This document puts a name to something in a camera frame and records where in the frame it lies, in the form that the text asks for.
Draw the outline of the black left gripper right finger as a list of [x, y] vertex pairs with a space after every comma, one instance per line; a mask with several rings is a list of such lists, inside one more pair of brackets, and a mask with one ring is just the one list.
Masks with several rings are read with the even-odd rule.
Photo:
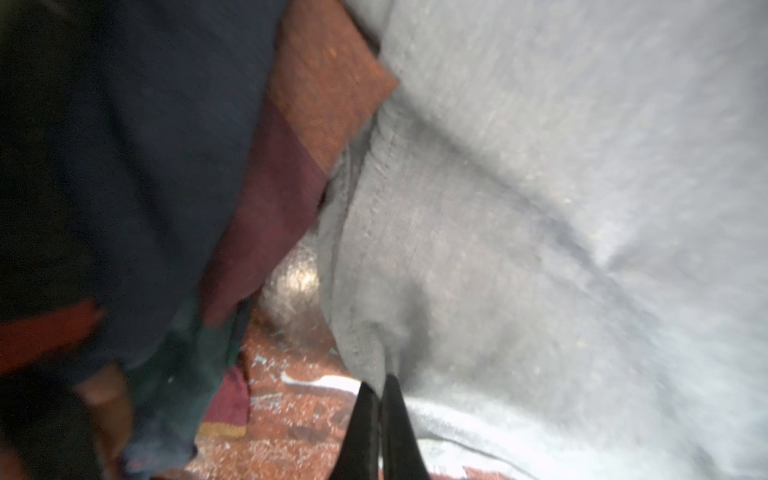
[[398, 379], [386, 377], [380, 403], [381, 449], [386, 480], [430, 480]]

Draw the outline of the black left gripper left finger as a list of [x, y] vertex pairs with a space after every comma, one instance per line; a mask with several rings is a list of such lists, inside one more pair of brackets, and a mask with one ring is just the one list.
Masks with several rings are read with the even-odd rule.
[[376, 480], [378, 478], [380, 400], [366, 383], [357, 399], [329, 480]]

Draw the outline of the grey long sleeve shirt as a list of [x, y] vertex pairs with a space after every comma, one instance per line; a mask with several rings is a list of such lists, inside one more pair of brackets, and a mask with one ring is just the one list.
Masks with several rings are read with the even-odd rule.
[[351, 1], [398, 78], [320, 224], [429, 466], [767, 475], [767, 5]]

